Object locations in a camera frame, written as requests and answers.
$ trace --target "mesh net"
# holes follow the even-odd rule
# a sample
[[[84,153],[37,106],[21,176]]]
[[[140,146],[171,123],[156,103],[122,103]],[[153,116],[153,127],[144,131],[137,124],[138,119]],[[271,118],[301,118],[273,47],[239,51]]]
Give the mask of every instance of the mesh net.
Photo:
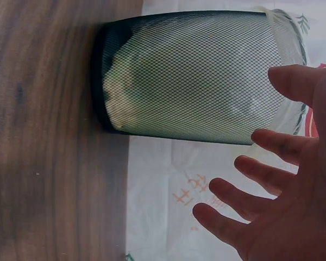
[[[271,24],[265,13],[200,11],[107,25],[102,73],[112,126],[135,135],[251,144],[251,133],[268,128],[284,101],[268,68],[304,63],[300,38],[289,17],[281,19],[286,23],[272,17]]]

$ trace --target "finger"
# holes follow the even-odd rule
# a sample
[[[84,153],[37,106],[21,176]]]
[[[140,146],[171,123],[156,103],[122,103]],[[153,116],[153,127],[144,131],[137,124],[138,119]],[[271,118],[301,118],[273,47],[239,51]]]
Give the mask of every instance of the finger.
[[[257,182],[268,193],[275,196],[279,196],[296,176],[291,172],[265,165],[246,156],[236,158],[234,166],[246,177]]]
[[[315,88],[326,75],[326,68],[311,68],[302,65],[271,67],[268,77],[282,95],[312,107]]]
[[[245,224],[221,215],[211,206],[199,203],[193,208],[198,222],[214,234],[219,240],[236,247],[237,239]]]
[[[299,156],[312,138],[277,133],[268,129],[256,130],[251,139],[260,147],[275,153],[284,161],[299,165]]]
[[[241,191],[221,178],[214,178],[209,183],[209,189],[221,201],[234,209],[239,216],[248,221],[254,221],[272,202],[269,198],[256,197]]]

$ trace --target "wooden table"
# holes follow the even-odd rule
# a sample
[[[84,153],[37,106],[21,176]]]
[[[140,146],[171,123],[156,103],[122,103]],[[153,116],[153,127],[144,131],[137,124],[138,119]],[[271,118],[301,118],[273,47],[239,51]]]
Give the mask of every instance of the wooden table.
[[[142,0],[0,0],[0,261],[124,260],[128,137],[92,112],[99,25]]]

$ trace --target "white cloth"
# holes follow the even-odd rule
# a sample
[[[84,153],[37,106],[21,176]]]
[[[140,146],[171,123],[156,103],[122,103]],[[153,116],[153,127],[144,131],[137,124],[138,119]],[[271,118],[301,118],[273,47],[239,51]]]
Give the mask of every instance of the white cloth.
[[[142,14],[187,10],[283,9],[307,18],[309,65],[326,64],[326,0],[145,0]],[[130,137],[127,189],[127,252],[135,261],[240,260],[237,252],[201,227],[191,215],[194,204],[206,202],[222,214],[242,220],[207,189],[214,177],[258,196],[271,197],[233,167],[247,146],[206,144]],[[295,172],[278,157],[264,153],[265,163]]]

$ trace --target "hand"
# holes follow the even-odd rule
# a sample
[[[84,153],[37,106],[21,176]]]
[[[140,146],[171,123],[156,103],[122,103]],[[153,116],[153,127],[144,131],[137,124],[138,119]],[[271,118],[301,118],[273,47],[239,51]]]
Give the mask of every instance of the hand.
[[[277,198],[256,197],[215,178],[211,192],[250,223],[227,218],[204,203],[195,205],[193,214],[243,260],[326,260],[326,69],[274,67],[268,76],[280,93],[313,108],[319,138],[257,130],[253,141],[299,166],[298,173],[240,156],[235,167]]]

